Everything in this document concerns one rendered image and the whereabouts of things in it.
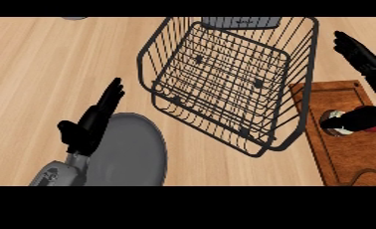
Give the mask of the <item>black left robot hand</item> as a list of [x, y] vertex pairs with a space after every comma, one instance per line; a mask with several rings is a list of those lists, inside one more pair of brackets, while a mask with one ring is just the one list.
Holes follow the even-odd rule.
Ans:
[[89, 107], [78, 122], [62, 120], [58, 123], [62, 142], [68, 145], [67, 152], [71, 154], [92, 156], [99, 148], [109, 119], [126, 94], [121, 81], [121, 78], [114, 78], [98, 103]]

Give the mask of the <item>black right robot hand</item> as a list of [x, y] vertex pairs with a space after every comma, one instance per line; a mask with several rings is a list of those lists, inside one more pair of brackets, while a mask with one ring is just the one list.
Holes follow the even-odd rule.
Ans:
[[[376, 93], [376, 55], [367, 47], [342, 31], [335, 32], [335, 51], [342, 55], [351, 67], [365, 77]], [[376, 132], [376, 106], [360, 106], [348, 113], [354, 116], [357, 131]]]

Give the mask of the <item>brown wooden cutting board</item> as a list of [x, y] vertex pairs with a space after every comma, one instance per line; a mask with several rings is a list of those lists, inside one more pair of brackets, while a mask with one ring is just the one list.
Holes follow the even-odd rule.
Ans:
[[372, 101], [359, 81], [311, 84], [306, 135], [326, 186], [376, 186], [376, 131], [323, 129], [320, 121]]

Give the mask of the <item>grey round plate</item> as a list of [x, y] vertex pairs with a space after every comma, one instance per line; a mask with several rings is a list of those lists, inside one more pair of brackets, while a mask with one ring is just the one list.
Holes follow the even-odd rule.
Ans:
[[158, 126], [140, 114], [115, 114], [90, 158], [86, 185], [163, 186], [167, 171], [168, 150]]

